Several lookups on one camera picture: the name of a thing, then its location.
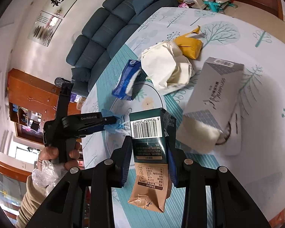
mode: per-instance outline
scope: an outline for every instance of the floor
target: floor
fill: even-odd
[[[265,30],[285,44],[285,22],[271,13],[246,3],[234,2],[238,8],[228,6],[225,14]]]

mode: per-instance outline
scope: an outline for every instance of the sofa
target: sofa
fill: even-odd
[[[137,9],[132,3],[143,7]],[[178,6],[176,0],[149,3],[148,0],[105,0],[103,7],[96,10],[66,57],[66,62],[75,67],[73,93],[87,97],[108,63],[140,25],[161,7]]]

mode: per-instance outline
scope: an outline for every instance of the sofa armrest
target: sofa armrest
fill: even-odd
[[[82,81],[73,81],[72,83],[74,83],[73,89],[72,89],[72,93],[75,93],[79,96],[82,97],[87,97],[89,95],[89,92],[87,90],[87,82],[82,82]]]

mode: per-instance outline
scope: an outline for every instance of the wall picture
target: wall picture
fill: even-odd
[[[58,17],[65,17],[76,1],[77,0],[48,0],[42,10],[58,15]]]
[[[62,19],[40,11],[28,38],[44,46],[48,46]]]

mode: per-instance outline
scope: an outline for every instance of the human hand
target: human hand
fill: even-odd
[[[78,167],[77,159],[79,159],[79,151],[80,143],[76,142],[75,149],[69,152],[70,158],[73,160],[65,163],[64,167],[66,170],[70,170],[73,167]],[[57,147],[47,146],[45,147],[39,154],[37,161],[37,168],[42,170],[42,161],[43,160],[51,160],[58,157],[59,150]]]

